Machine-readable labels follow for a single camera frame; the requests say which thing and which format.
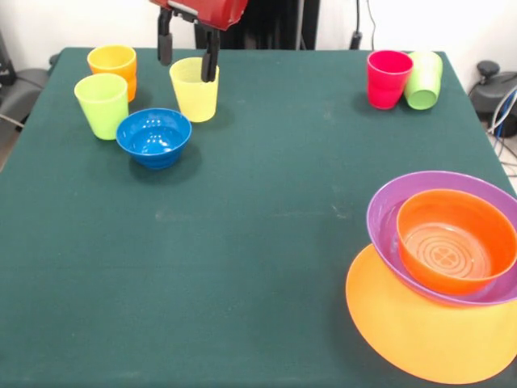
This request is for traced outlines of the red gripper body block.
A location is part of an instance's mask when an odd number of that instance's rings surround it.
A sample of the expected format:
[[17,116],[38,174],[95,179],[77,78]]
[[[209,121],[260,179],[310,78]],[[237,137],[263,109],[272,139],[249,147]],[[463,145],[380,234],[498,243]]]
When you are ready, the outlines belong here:
[[226,31],[238,23],[244,13],[247,0],[153,0],[160,7],[158,30],[168,31],[173,16],[181,17],[189,23]]

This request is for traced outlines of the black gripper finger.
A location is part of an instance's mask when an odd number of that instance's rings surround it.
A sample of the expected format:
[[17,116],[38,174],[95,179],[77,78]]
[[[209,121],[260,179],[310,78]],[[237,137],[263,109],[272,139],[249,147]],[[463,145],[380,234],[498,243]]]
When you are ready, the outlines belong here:
[[158,60],[164,66],[172,62],[172,34],[170,32],[170,21],[173,11],[170,8],[162,7],[158,16]]
[[202,59],[201,79],[203,82],[213,82],[216,77],[217,60],[220,49],[220,31],[214,27],[203,26],[207,48]]

